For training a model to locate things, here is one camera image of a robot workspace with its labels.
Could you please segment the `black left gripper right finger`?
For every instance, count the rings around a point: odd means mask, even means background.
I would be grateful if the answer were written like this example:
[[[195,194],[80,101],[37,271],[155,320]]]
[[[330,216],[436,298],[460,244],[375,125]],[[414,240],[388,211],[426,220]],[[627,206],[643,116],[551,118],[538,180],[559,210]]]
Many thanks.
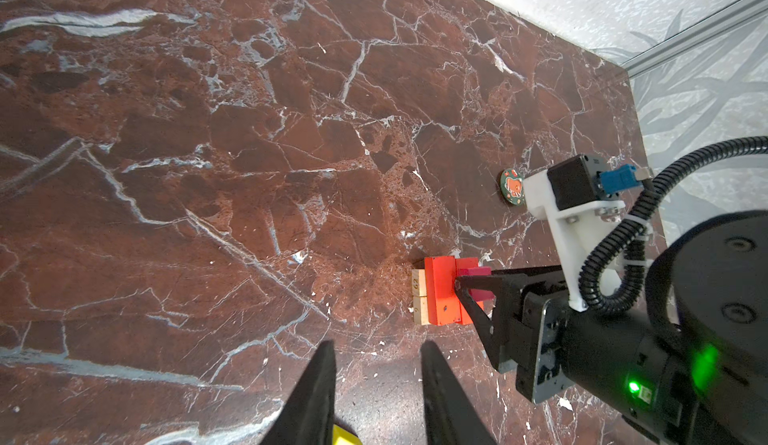
[[[496,444],[452,372],[438,345],[420,348],[428,444]]]

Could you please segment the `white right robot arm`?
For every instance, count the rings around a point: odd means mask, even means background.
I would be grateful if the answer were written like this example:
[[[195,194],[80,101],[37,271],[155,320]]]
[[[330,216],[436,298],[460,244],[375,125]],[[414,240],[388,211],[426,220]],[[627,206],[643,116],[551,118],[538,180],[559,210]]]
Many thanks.
[[[558,264],[453,282],[493,368],[533,403],[580,386],[655,443],[765,443],[766,210],[708,219],[655,259],[646,246],[683,179],[766,151],[763,136],[729,139],[655,176],[577,155],[526,178]]]

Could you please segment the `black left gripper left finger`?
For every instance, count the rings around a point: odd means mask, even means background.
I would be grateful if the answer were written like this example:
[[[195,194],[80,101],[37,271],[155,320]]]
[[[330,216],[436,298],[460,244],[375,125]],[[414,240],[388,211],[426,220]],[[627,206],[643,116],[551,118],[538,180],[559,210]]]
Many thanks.
[[[332,444],[335,420],[334,343],[320,343],[262,444]]]

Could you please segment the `pink small block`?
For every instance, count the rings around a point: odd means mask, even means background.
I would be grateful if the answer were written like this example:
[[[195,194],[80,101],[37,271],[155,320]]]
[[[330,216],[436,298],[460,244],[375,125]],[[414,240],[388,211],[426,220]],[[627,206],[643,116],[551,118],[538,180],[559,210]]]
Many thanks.
[[[484,302],[495,298],[494,292],[487,288],[491,275],[490,267],[475,266],[459,268],[457,278],[475,302]]]

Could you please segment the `natural long wood block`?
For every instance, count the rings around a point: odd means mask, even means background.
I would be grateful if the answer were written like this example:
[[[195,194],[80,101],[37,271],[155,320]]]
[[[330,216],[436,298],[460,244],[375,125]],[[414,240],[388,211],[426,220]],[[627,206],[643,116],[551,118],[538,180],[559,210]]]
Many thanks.
[[[427,280],[426,271],[424,269],[413,269],[411,276],[412,293],[415,297],[426,297],[427,292]]]

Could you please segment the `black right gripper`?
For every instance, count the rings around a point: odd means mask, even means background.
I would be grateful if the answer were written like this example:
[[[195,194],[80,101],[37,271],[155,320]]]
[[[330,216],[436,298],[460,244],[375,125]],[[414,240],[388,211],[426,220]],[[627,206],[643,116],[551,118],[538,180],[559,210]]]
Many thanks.
[[[525,399],[539,404],[573,385],[606,399],[606,354],[600,350],[606,320],[569,306],[560,266],[474,266],[459,268],[457,276],[490,276],[487,288],[495,294],[491,317],[458,278],[455,293],[492,367],[499,373],[515,371],[516,390]]]

